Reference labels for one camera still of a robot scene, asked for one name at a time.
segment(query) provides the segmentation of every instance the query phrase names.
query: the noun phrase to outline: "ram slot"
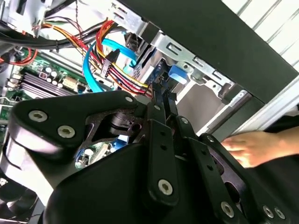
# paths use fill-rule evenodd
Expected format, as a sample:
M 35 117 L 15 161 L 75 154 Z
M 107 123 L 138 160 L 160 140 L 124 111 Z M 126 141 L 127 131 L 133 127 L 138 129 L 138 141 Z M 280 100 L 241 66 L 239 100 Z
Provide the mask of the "ram slot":
M 55 97 L 55 95 L 47 93 L 43 90 L 40 90 L 30 84 L 27 83 L 22 83 L 20 85 L 20 90 L 24 90 L 24 91 L 28 91 L 30 93 L 35 94 L 36 96 L 38 96 L 39 98 L 50 98 L 50 97 Z
M 73 92 L 67 91 L 65 89 L 60 89 L 60 88 L 54 86 L 53 84 L 48 83 L 47 81 L 40 79 L 34 75 L 31 75 L 27 72 L 24 74 L 22 82 L 31 84 L 31 85 L 35 86 L 36 88 L 43 90 L 44 92 L 53 94 L 54 96 L 75 95 L 75 93 L 73 93 Z

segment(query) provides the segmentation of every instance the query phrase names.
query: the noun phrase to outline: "screw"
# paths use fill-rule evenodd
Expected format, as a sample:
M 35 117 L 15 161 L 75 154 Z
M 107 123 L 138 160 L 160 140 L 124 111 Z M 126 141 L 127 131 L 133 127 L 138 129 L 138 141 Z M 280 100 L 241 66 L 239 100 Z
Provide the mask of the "screw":
M 182 118 L 182 121 L 185 123 L 185 124 L 188 124 L 188 120 L 186 118 Z
M 282 211 L 279 208 L 275 208 L 274 209 L 276 214 L 281 218 L 281 219 L 285 219 L 285 215 L 282 213 Z
M 65 138 L 65 139 L 70 139 L 72 137 L 74 137 L 75 135 L 75 130 L 67 125 L 63 125 L 60 126 L 57 130 L 58 134 L 60 135 L 60 137 Z
M 130 103 L 133 102 L 133 99 L 132 99 L 131 97 L 126 97 L 126 100 L 127 100 L 128 102 L 130 102 Z
M 31 111 L 28 116 L 31 120 L 36 122 L 44 122 L 48 119 L 48 115 L 43 111 Z
M 235 216 L 233 208 L 227 202 L 221 202 L 222 211 L 230 218 Z
M 214 139 L 213 139 L 211 136 L 207 136 L 207 139 L 208 139 L 210 142 L 214 142 Z
M 159 180 L 158 182 L 159 190 L 165 195 L 171 195 L 173 192 L 172 185 L 164 179 Z
M 263 206 L 263 211 L 269 218 L 274 218 L 273 212 L 266 205 Z

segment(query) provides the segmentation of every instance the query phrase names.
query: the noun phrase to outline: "finger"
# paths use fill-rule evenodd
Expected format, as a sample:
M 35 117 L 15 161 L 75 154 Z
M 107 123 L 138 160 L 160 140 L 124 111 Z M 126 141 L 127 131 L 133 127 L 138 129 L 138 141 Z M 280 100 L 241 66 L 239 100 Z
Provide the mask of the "finger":
M 240 151 L 247 148 L 247 142 L 222 142 L 223 147 L 228 151 Z
M 239 160 L 240 159 L 244 160 L 247 157 L 247 155 L 248 155 L 248 153 L 246 153 L 246 151 L 244 151 L 244 150 L 241 150 L 241 151 L 231 151 L 229 153 L 231 153 L 231 155 L 233 157 L 235 157 L 236 159 L 239 159 Z
M 239 135 L 231 136 L 225 139 L 223 142 L 239 142 L 245 140 L 246 140 L 246 134 L 239 134 Z
M 237 160 L 241 166 L 243 166 L 244 168 L 250 168 L 251 165 L 248 163 L 248 161 L 242 161 L 242 160 Z

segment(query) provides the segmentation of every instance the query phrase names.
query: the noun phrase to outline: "cable tie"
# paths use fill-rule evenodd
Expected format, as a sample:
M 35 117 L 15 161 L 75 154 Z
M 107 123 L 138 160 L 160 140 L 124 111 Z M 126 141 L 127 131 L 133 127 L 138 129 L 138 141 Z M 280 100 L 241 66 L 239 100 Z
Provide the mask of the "cable tie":
M 58 40 L 56 40 L 56 53 L 59 53 L 59 45 L 58 45 Z

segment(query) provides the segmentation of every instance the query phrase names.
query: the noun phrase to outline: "cable connector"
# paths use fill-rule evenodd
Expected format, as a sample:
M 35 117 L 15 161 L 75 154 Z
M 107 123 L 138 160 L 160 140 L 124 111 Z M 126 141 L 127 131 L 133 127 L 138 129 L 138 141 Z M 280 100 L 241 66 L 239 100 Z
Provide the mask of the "cable connector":
M 115 51 L 111 51 L 104 60 L 102 71 L 101 71 L 101 76 L 106 77 L 107 72 L 109 71 L 111 64 L 115 63 L 117 61 L 118 56 L 120 55 L 120 50 L 116 49 Z

